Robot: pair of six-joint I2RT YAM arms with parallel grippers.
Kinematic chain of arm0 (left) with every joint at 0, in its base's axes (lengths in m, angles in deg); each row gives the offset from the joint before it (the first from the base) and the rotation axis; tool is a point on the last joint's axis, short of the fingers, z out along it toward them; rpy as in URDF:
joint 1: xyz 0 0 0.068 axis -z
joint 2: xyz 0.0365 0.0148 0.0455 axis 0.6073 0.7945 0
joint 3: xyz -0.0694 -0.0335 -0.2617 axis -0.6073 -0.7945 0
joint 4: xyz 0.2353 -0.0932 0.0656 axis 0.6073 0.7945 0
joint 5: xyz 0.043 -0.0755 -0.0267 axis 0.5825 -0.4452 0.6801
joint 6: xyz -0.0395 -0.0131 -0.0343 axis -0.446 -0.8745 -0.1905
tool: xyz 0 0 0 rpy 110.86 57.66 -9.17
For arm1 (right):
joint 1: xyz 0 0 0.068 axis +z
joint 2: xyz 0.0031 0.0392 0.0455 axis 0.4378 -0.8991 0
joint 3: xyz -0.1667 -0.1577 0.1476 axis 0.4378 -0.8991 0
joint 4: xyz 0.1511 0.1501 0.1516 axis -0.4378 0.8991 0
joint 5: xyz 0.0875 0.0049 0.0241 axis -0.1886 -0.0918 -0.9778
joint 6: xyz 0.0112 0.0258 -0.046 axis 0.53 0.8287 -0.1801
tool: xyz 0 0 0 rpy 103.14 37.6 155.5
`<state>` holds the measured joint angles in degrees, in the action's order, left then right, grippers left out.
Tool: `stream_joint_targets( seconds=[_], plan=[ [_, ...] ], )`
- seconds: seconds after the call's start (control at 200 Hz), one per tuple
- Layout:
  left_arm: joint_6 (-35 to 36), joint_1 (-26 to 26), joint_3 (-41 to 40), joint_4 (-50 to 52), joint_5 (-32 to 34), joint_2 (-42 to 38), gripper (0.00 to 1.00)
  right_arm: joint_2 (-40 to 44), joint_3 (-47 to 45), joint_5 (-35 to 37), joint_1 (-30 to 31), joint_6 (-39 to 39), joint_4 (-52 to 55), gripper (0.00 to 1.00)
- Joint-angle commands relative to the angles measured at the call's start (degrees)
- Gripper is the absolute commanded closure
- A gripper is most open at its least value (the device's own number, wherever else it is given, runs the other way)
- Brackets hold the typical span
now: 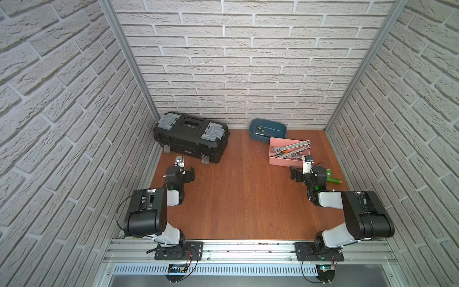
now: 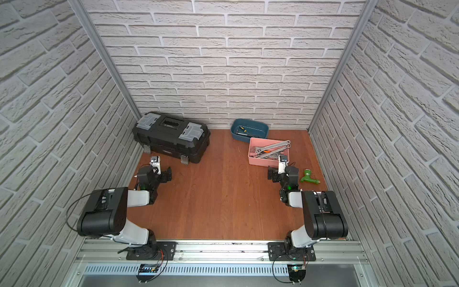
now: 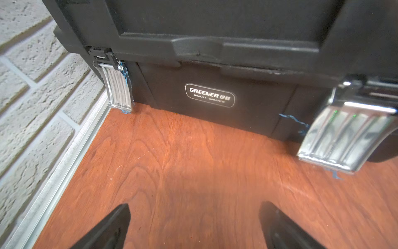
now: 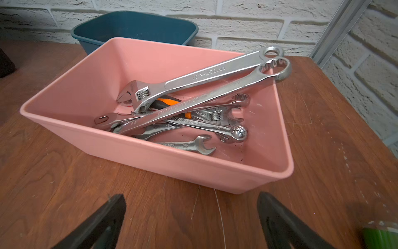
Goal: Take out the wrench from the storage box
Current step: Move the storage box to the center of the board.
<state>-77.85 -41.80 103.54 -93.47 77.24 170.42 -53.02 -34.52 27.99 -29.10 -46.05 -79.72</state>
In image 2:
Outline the pink plastic storage box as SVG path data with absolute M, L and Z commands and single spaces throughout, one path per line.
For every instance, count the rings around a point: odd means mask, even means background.
M 263 167 L 287 166 L 290 162 L 291 141 L 251 138 L 249 142 L 249 164 Z

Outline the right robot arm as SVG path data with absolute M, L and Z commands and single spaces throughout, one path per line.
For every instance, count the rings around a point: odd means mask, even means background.
M 280 184 L 280 201 L 302 209 L 304 224 L 289 232 L 284 240 L 285 253 L 306 249 L 326 239 L 347 237 L 349 227 L 333 191 L 304 191 L 299 188 L 299 169 L 287 166 L 268 168 L 267 178 Z

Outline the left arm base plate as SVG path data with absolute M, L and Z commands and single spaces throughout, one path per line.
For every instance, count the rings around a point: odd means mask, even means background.
M 172 261 L 176 251 L 177 242 L 159 241 L 147 245 L 128 247 L 126 260 L 149 261 L 164 260 Z

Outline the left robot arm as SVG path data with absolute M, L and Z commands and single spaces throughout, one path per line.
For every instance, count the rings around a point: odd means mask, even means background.
M 155 203 L 160 184 L 172 180 L 172 169 L 160 169 L 158 163 L 141 167 L 137 173 L 139 190 L 127 187 L 93 191 L 76 224 L 80 236 L 108 237 L 132 246 L 155 244 L 154 233 L 127 219 L 129 208 Z

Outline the silver adjustable wrench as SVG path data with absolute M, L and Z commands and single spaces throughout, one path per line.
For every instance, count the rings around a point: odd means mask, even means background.
M 285 155 L 285 151 L 288 151 L 289 148 L 278 148 L 274 150 L 265 150 L 257 153 L 250 153 L 249 157 L 256 158 L 256 159 L 277 159 L 279 155 Z

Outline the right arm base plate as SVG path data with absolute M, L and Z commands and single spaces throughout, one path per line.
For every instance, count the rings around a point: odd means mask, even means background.
M 316 261 L 314 248 L 286 247 L 284 242 L 268 242 L 268 255 L 270 261 Z

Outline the large silver combination wrench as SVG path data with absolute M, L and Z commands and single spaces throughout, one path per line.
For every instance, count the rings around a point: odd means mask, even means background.
M 290 141 L 281 141 L 281 142 L 276 142 L 270 145 L 266 145 L 264 147 L 254 147 L 254 152 L 256 154 L 264 154 L 264 153 L 271 153 L 273 151 L 276 151 L 278 149 L 289 149 L 291 147 Z

